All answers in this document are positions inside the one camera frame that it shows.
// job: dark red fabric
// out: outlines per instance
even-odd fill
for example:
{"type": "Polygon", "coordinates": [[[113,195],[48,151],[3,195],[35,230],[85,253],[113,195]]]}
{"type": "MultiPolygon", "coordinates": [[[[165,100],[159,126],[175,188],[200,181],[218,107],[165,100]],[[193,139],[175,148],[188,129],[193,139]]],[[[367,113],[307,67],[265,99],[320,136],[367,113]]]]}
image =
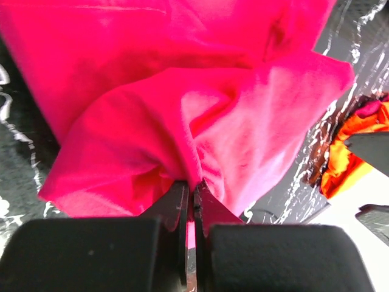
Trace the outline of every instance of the dark red fabric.
{"type": "Polygon", "coordinates": [[[353,79],[312,52],[334,2],[2,1],[0,32],[61,144],[40,197],[138,215],[175,179],[205,178],[239,215],[353,79]]]}

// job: pink towel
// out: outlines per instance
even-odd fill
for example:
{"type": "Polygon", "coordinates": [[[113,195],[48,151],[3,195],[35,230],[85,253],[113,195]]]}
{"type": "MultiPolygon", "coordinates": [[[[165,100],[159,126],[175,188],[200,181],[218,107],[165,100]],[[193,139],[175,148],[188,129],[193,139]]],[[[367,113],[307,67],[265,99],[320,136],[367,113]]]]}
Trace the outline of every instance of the pink towel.
{"type": "Polygon", "coordinates": [[[1,1],[0,32],[61,144],[40,197],[73,217],[133,216],[205,178],[239,215],[353,79],[312,52],[334,2],[1,1]]]}

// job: white surface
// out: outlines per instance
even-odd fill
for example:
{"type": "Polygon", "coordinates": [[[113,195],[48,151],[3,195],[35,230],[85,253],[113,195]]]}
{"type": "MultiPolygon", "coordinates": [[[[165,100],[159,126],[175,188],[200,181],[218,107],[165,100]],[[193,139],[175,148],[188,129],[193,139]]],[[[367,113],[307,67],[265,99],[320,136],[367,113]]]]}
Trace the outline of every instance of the white surface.
{"type": "Polygon", "coordinates": [[[341,227],[356,244],[376,292],[388,292],[389,246],[359,223],[355,214],[366,204],[389,205],[389,178],[374,169],[330,203],[332,206],[309,224],[341,227]]]}

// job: orange cloth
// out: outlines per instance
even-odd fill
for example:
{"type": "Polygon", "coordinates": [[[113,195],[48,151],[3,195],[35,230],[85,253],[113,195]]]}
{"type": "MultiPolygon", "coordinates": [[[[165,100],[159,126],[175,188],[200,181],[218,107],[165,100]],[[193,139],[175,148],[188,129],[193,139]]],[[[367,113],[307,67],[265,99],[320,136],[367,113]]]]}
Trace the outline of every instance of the orange cloth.
{"type": "Polygon", "coordinates": [[[337,193],[349,189],[373,169],[352,154],[344,142],[356,133],[386,131],[389,131],[389,102],[383,102],[376,114],[364,119],[354,114],[345,122],[329,147],[328,168],[322,178],[322,192],[325,197],[332,198],[337,193]]]}

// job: red fabric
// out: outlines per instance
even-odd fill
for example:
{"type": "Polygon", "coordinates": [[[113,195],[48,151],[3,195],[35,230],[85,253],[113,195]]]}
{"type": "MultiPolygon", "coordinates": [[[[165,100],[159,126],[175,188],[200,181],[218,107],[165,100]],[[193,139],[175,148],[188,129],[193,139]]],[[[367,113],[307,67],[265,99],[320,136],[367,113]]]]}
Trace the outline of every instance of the red fabric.
{"type": "Polygon", "coordinates": [[[138,215],[204,177],[239,215],[353,79],[312,52],[334,2],[1,1],[0,32],[61,144],[40,197],[70,216],[138,215]]]}

